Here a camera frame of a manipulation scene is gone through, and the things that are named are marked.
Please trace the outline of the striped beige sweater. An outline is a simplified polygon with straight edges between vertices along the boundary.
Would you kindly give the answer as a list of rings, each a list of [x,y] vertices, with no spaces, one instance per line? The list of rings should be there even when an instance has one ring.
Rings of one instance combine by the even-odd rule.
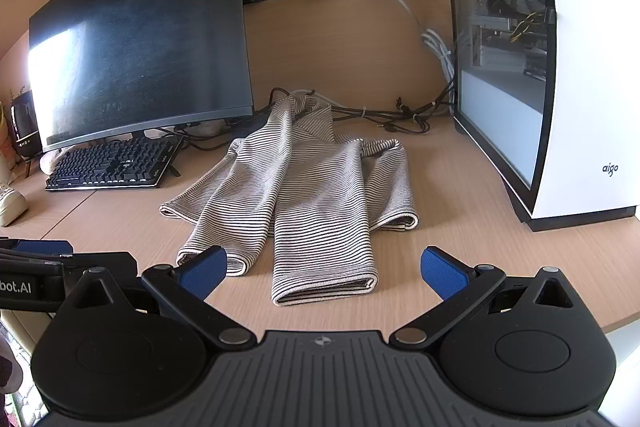
[[[271,241],[277,306],[369,294],[378,283],[372,232],[419,221],[405,147],[336,134],[329,103],[301,94],[282,98],[160,213],[193,225],[178,263],[220,246],[230,277],[246,274]]]

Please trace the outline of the black mechanical keyboard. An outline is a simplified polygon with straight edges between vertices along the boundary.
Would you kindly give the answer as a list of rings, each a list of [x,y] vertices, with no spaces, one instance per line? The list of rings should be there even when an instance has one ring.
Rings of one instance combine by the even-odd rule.
[[[46,190],[157,187],[181,145],[177,138],[131,138],[72,148],[55,164]]]

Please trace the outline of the small retro black device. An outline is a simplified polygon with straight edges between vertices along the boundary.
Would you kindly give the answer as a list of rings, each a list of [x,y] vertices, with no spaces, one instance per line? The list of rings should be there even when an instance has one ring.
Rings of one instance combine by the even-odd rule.
[[[14,98],[10,114],[17,153],[23,158],[33,158],[42,152],[34,99],[26,91]]]

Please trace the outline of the black curved monitor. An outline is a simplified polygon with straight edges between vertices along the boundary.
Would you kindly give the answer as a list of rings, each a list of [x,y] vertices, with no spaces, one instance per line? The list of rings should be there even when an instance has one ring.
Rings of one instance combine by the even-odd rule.
[[[242,0],[50,0],[29,21],[45,150],[254,106]]]

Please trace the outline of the white glass PC case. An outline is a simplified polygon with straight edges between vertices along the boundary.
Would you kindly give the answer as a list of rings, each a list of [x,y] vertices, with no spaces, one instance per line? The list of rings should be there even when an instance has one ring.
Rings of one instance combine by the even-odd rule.
[[[639,208],[639,0],[450,0],[454,122],[534,231]]]

